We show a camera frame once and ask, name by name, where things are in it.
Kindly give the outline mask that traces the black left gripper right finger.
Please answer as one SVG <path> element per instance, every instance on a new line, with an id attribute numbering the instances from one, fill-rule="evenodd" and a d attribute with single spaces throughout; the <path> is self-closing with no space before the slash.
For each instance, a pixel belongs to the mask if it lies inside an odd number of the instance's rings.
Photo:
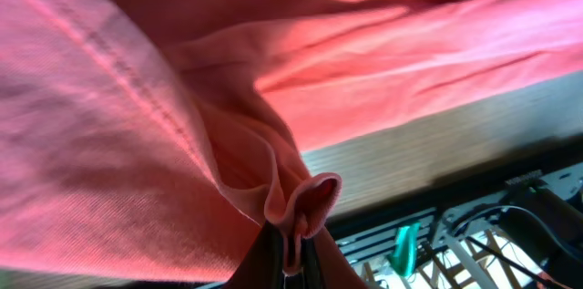
<path id="1" fill-rule="evenodd" d="M 313 239 L 302 240 L 301 289 L 325 289 L 319 256 Z"/>

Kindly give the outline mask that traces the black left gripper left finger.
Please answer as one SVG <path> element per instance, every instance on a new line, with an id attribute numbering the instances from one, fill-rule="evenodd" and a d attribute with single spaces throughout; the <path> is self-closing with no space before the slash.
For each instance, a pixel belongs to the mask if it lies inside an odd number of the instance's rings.
<path id="1" fill-rule="evenodd" d="M 223 289 L 282 289 L 283 237 L 265 222 L 251 248 Z"/>

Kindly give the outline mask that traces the red soccer t-shirt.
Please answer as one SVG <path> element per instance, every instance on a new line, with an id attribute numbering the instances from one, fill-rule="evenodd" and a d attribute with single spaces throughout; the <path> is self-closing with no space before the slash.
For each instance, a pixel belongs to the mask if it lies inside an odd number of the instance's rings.
<path id="1" fill-rule="evenodd" d="M 320 148 L 582 67 L 582 0 L 1 0 L 1 264 L 228 281 L 265 222 L 284 275 L 342 187 Z"/>

